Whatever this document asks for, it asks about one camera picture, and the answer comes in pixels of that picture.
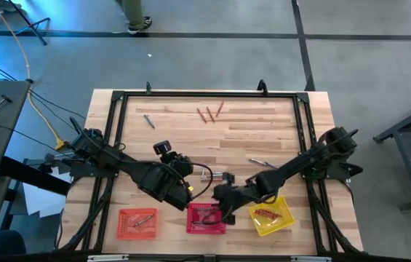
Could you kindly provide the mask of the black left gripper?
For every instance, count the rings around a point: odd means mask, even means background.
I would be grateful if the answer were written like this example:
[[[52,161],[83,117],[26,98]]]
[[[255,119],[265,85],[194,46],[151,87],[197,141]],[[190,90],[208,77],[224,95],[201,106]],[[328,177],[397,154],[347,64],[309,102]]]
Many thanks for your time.
[[[160,156],[169,186],[163,200],[179,210],[186,209],[192,199],[191,185],[185,180],[193,172],[190,158],[173,151],[168,140],[154,144],[153,149]]]

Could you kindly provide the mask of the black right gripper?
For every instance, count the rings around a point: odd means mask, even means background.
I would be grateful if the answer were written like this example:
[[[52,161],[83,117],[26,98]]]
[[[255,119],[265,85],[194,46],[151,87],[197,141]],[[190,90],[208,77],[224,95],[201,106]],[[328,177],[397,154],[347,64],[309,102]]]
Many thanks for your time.
[[[255,185],[247,183],[245,186],[236,186],[235,177],[229,172],[223,173],[223,182],[213,188],[212,198],[219,202],[218,208],[222,212],[222,222],[235,224],[233,212],[255,199]]]

